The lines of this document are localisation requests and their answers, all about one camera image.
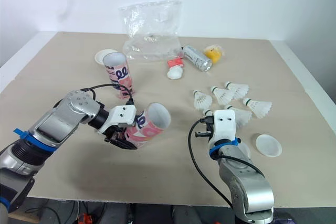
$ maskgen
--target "blue ring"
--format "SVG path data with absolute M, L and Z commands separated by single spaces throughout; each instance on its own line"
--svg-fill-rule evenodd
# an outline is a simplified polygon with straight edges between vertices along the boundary
M 238 138 L 235 137 L 235 139 L 230 143 L 224 143 L 224 144 L 220 144 L 220 145 L 217 145 L 217 146 L 213 147 L 212 149 L 210 149 L 209 155 L 211 156 L 211 154 L 213 154 L 213 152 L 215 152 L 216 150 L 219 150 L 220 148 L 222 148 L 225 145 L 235 145 L 235 146 L 237 146 L 238 145 Z
M 4 204 L 5 207 L 7 208 L 7 211 L 9 211 L 10 202 L 8 201 L 8 199 L 6 199 L 6 198 L 0 196 L 0 202 L 1 202 L 2 204 Z
M 44 143 L 41 143 L 39 140 L 32 137 L 28 131 L 22 131 L 18 128 L 16 128 L 13 131 L 16 134 L 18 134 L 21 139 L 26 139 L 28 142 L 34 144 L 35 146 L 39 147 L 42 150 L 45 150 L 45 151 L 48 151 L 48 152 L 54 152 L 55 150 L 57 150 L 57 148 L 54 148 L 54 147 L 48 146 Z

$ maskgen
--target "table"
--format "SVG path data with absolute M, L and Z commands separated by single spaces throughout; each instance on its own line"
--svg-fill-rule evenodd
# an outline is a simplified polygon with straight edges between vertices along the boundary
M 28 49 L 19 51 L 1 68 L 0 148 L 17 139 L 13 129 L 29 129 L 67 92 L 108 83 L 104 67 L 96 64 L 93 56 L 105 48 L 121 50 L 127 39 L 125 35 L 64 32 L 38 36 L 44 41 L 37 43 L 35 38 Z M 311 76 L 290 49 L 281 41 L 251 39 L 182 37 L 181 44 L 199 49 L 220 44 L 226 56 L 209 72 L 200 72 L 185 61 L 183 78 L 176 81 L 166 77 L 165 62 L 129 62 L 135 106 L 141 111 L 151 102 L 164 104 L 172 116 L 167 130 L 144 148 L 129 151 L 104 142 L 93 128 L 80 125 L 47 160 L 29 195 L 226 206 L 195 170 L 187 133 L 201 117 L 193 108 L 192 91 L 210 93 L 210 86 L 222 87 L 225 81 L 232 81 L 249 84 L 249 98 L 273 102 L 265 118 L 253 118 L 237 136 L 249 146 L 254 164 L 270 182 L 275 206 L 336 206 L 336 108 L 316 81 L 309 80 Z M 22 70 L 10 82 L 16 74 L 14 68 Z M 110 88 L 97 90 L 97 100 L 106 108 L 122 104 Z M 232 105 L 244 108 L 241 101 Z M 214 102 L 212 109 L 219 108 Z M 279 157 L 265 157 L 257 151 L 255 139 L 261 133 L 279 140 L 283 148 Z M 216 162 L 207 154 L 207 140 L 196 138 L 192 144 L 202 171 L 229 196 Z

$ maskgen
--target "white shuttlecock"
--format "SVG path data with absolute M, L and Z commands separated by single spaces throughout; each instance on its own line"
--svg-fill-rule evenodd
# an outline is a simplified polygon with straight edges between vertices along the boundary
M 235 100 L 243 98 L 248 92 L 248 85 L 246 84 L 237 84 L 227 81 L 225 87 L 235 92 L 235 95 L 233 96 L 233 99 Z
M 232 107 L 232 105 L 229 105 L 229 104 L 224 106 L 224 109 L 233 110 L 235 112 L 237 128 L 243 127 L 244 125 L 246 125 L 252 117 L 252 112 Z
M 235 92 L 233 90 L 220 89 L 219 87 L 216 87 L 216 86 L 211 87 L 211 92 L 213 92 L 213 94 L 217 98 L 219 105 L 228 104 L 232 100 L 233 96 L 235 95 Z
M 263 118 L 272 107 L 271 102 L 254 101 L 250 98 L 243 99 L 243 104 L 248 106 L 259 119 Z
M 208 94 L 200 92 L 200 90 L 194 90 L 194 106 L 197 110 L 205 110 L 212 104 L 212 97 Z

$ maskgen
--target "wire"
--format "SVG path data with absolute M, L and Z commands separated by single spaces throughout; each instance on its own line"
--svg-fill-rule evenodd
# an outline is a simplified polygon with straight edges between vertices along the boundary
M 91 91 L 92 92 L 92 98 L 95 100 L 96 99 L 96 93 L 94 91 L 94 89 L 97 89 L 97 88 L 102 88 L 102 87 L 108 87 L 108 86 L 112 86 L 112 87 L 121 87 L 121 88 L 124 88 L 128 95 L 130 96 L 130 99 L 128 101 L 127 104 L 133 104 L 133 96 L 132 96 L 132 93 L 131 91 L 125 87 L 124 85 L 121 85 L 121 84 L 116 84 L 116 83 L 108 83 L 108 84 L 101 84 L 101 85 L 97 85 L 97 86 L 93 86 L 91 88 L 84 88 L 84 89 L 80 89 L 81 91 L 84 91 L 84 92 L 88 92 L 88 91 Z M 59 100 L 54 106 L 53 108 L 56 108 L 59 103 L 61 102 L 62 100 Z
M 193 133 L 193 130 L 194 128 L 196 127 L 196 125 L 198 125 L 201 121 L 200 120 L 197 120 L 193 126 L 191 126 L 190 128 L 190 131 L 189 131 L 189 134 L 188 134 L 188 148 L 189 148 L 189 152 L 190 152 L 190 157 L 193 161 L 193 164 L 196 168 L 196 170 L 198 171 L 198 173 L 200 174 L 200 176 L 212 187 L 212 189 L 214 189 L 225 201 L 226 203 L 228 203 L 228 205 L 232 208 L 232 203 L 230 202 L 230 200 L 228 198 L 225 197 L 224 194 L 222 194 L 218 189 L 217 187 L 215 187 L 211 182 L 210 180 L 202 173 L 202 171 L 200 170 L 200 168 L 198 167 L 197 165 L 197 162 L 195 160 L 195 157 L 194 157 L 194 154 L 193 154 L 193 150 L 192 150 L 192 147 L 191 147 L 191 135 Z
M 26 211 L 25 211 L 25 213 L 26 214 L 31 214 L 31 213 L 33 213 L 33 212 L 39 212 L 39 211 L 41 211 L 41 210 L 43 210 L 43 209 L 49 209 L 50 211 L 52 211 L 55 215 L 56 215 L 56 218 L 57 218 L 57 221 L 58 221 L 58 223 L 59 224 L 61 224 L 61 219 L 59 218 L 59 215 L 58 215 L 58 213 L 55 211 L 55 210 L 53 210 L 51 207 L 33 207 L 33 208 L 29 208 L 29 209 L 27 209 Z
M 79 210 L 80 210 L 80 205 L 79 205 L 79 201 L 77 200 L 77 214 L 76 214 L 76 220 L 78 219 L 78 216 L 79 216 Z
M 105 212 L 105 206 L 106 206 L 106 202 L 103 205 L 103 208 L 101 209 L 100 215 L 97 218 L 97 223 L 99 223 L 101 217 L 103 216 L 104 212 Z
M 83 205 L 84 205 L 84 208 L 85 208 L 85 211 L 87 214 L 89 214 L 89 209 L 88 209 L 88 205 L 85 205 L 85 201 L 82 201 Z
M 92 99 L 96 100 L 96 93 L 95 91 L 92 89 L 90 90 L 92 92 Z
M 127 91 L 128 95 L 130 96 L 130 99 L 133 100 L 133 96 L 132 96 L 131 91 L 127 87 L 125 87 L 124 85 L 116 84 L 116 83 L 108 83 L 108 84 L 97 85 L 97 86 L 93 86 L 91 88 L 87 88 L 84 91 L 91 91 L 92 89 L 97 89 L 97 88 L 102 88 L 102 87 L 107 87 L 107 86 L 124 88 Z
M 67 224 L 67 222 L 68 222 L 68 220 L 70 219 L 70 217 L 71 217 L 71 215 L 72 215 L 74 209 L 75 209 L 75 202 L 73 201 L 73 202 L 72 202 L 72 209 L 71 209 L 71 211 L 70 211 L 69 217 L 68 217 L 67 220 L 64 222 L 64 224 Z
M 231 157 L 231 156 L 226 156 L 226 155 L 220 155 L 220 156 L 216 157 L 216 160 L 217 160 L 217 159 L 220 159 L 220 158 L 226 158 L 226 159 L 231 159 L 231 160 L 240 162 L 240 163 L 242 163 L 242 164 L 244 164 L 244 165 L 247 165 L 247 166 L 251 167 L 251 168 L 254 169 L 257 173 L 259 173 L 259 174 L 261 174 L 263 177 L 265 177 L 264 174 L 261 172 L 261 170 L 258 169 L 258 167 L 254 166 L 253 164 L 251 164 L 251 163 L 249 163 L 249 162 L 246 162 L 246 161 L 244 161 L 244 160 L 242 160 L 242 159 L 235 158 L 235 157 Z

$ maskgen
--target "paper cup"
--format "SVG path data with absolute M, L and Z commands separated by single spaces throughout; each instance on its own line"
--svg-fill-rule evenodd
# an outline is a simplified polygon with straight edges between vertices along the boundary
M 103 58 L 106 71 L 109 74 L 112 83 L 124 85 L 132 94 L 134 94 L 132 86 L 132 78 L 129 72 L 129 67 L 126 61 L 126 56 L 120 52 L 113 52 L 107 54 Z M 128 99 L 129 94 L 126 89 L 121 87 L 114 87 L 119 90 L 118 98 Z
M 139 147 L 168 128 L 170 122 L 169 111 L 160 103 L 151 103 L 137 116 L 135 126 L 126 129 L 124 136 Z

